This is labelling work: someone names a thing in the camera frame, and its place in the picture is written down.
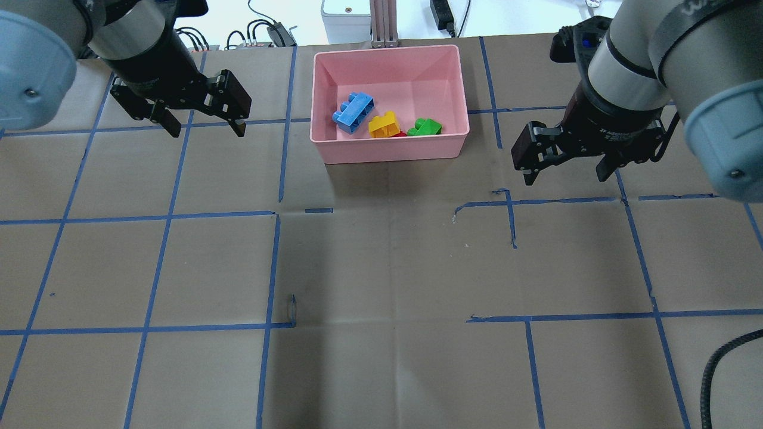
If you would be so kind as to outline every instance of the white box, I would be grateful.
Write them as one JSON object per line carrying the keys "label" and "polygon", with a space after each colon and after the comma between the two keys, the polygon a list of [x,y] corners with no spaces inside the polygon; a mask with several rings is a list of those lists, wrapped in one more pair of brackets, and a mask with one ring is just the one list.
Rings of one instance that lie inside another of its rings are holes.
{"label": "white box", "polygon": [[330,44],[371,40],[370,0],[323,0],[320,14]]}

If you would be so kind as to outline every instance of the blue toy brick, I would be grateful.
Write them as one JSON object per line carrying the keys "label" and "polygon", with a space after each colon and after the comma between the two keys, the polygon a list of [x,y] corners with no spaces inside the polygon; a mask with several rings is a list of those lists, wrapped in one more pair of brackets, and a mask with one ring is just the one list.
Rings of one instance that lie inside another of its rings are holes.
{"label": "blue toy brick", "polygon": [[347,100],[331,119],[340,130],[352,134],[374,109],[374,98],[364,92],[351,92]]}

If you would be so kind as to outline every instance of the green toy brick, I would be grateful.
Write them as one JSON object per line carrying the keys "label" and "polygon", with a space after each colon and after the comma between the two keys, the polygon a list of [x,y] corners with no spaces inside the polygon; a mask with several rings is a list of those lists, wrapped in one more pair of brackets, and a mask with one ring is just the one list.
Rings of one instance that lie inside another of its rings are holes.
{"label": "green toy brick", "polygon": [[418,118],[416,127],[408,130],[409,136],[433,136],[443,132],[443,125],[432,118]]}

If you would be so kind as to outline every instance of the yellow toy brick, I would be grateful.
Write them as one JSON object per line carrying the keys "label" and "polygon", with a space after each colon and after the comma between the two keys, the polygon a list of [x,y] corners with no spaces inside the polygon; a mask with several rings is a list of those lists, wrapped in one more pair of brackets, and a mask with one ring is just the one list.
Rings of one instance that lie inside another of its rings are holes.
{"label": "yellow toy brick", "polygon": [[400,125],[393,111],[388,111],[384,116],[375,116],[369,122],[371,137],[393,137],[400,133]]}

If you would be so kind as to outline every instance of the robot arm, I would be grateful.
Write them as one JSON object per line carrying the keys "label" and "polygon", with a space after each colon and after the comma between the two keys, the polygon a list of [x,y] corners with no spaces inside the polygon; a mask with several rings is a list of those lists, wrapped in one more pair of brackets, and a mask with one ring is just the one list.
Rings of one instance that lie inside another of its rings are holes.
{"label": "robot arm", "polygon": [[181,124],[167,109],[223,118],[242,137],[252,100],[230,70],[201,74],[172,25],[199,16],[205,0],[0,0],[0,127],[29,129],[58,111],[89,45],[117,78],[111,95],[136,120]]}
{"label": "robot arm", "polygon": [[667,144],[659,120],[672,98],[686,139],[715,189],[763,201],[763,2],[625,0],[611,20],[565,27],[551,58],[576,62],[581,84],[557,127],[531,121],[512,148],[532,185],[540,170],[600,156],[600,181]]}

